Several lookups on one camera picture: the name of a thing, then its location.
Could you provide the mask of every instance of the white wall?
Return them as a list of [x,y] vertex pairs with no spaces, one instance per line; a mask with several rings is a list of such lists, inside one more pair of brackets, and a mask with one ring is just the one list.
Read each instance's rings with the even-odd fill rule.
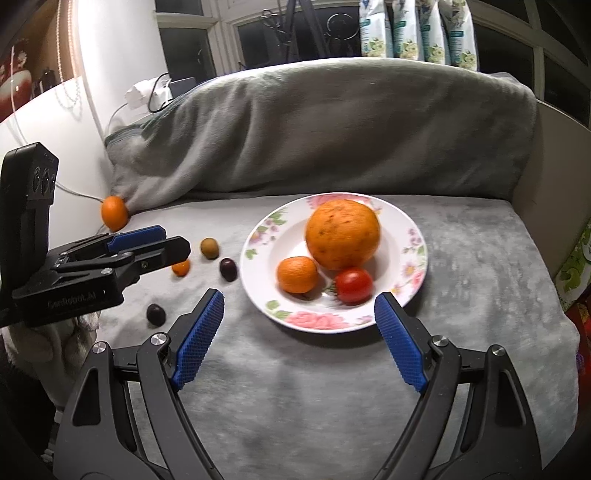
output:
[[[154,0],[79,0],[78,36],[89,96],[104,131],[133,84],[167,71]],[[147,113],[146,107],[125,108],[121,117],[130,123]]]
[[[64,186],[100,198],[108,195],[109,163],[101,138],[90,114],[80,79],[80,99],[73,109],[65,97],[67,88],[74,98],[76,79],[34,98],[0,124],[0,163],[4,155],[25,144],[41,142],[60,161],[57,180]],[[102,225],[100,203],[56,189],[50,210],[50,248],[94,235]]]

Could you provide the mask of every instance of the small orange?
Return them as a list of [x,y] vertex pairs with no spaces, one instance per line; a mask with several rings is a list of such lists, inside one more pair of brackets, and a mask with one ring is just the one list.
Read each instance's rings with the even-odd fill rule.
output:
[[187,273],[189,273],[191,261],[186,259],[184,262],[175,263],[171,268],[177,277],[184,277]]
[[287,293],[306,293],[318,282],[318,269],[311,258],[289,257],[277,267],[277,281]]
[[103,200],[100,206],[100,217],[112,232],[121,230],[129,222],[129,213],[124,201],[115,196]]

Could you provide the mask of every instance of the metal screw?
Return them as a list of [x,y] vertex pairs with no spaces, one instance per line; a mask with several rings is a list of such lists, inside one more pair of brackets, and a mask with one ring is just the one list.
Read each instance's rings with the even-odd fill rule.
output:
[[443,335],[435,335],[431,340],[433,340],[433,343],[437,346],[447,346],[449,343],[448,338]]
[[492,354],[496,356],[503,356],[507,354],[507,350],[505,350],[501,345],[493,345],[491,349]]
[[152,345],[162,345],[166,341],[166,333],[156,333],[152,335],[150,342]]
[[107,350],[107,344],[105,342],[98,342],[92,346],[92,351],[94,353],[102,353]]

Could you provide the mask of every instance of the gray blanket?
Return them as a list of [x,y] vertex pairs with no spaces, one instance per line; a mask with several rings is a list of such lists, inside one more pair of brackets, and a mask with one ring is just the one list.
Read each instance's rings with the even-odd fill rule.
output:
[[[293,200],[261,197],[193,202],[144,212],[126,230],[160,224],[193,247],[183,279],[169,269],[125,290],[125,303],[101,315],[98,338],[139,344],[156,330],[150,303],[165,308],[164,330],[208,287],[226,298],[226,314],[195,382],[180,396],[203,444],[228,480],[367,479],[394,447],[418,395],[406,385],[375,327],[345,335],[298,334],[279,327],[248,300],[240,279],[223,281],[199,242],[216,238],[238,261],[256,223]],[[384,196],[408,213],[429,251],[426,280],[408,306],[432,334],[457,346],[504,345],[534,415],[544,463],[564,445],[577,411],[578,335],[564,316],[535,245],[503,200]],[[157,445],[132,389],[147,451]],[[449,457],[466,390],[460,390],[436,463]]]
[[523,85],[400,59],[331,59],[198,86],[106,140],[133,213],[177,200],[320,192],[509,200],[530,154]]

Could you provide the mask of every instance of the white plate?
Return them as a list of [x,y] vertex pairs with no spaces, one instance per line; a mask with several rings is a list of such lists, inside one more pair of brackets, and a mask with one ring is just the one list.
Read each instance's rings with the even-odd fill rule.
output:
[[[355,306],[341,303],[331,289],[337,272],[319,268],[322,280],[304,295],[282,291],[275,276],[284,258],[312,257],[304,240],[308,218],[324,202],[337,199],[367,205],[381,225],[378,250],[363,266],[374,279],[374,295]],[[286,327],[314,333],[352,332],[373,325],[375,297],[391,291],[400,305],[406,305],[423,284],[426,271],[425,240],[410,217],[384,200],[357,193],[324,193],[285,204],[254,227],[240,257],[242,284],[257,308]]]

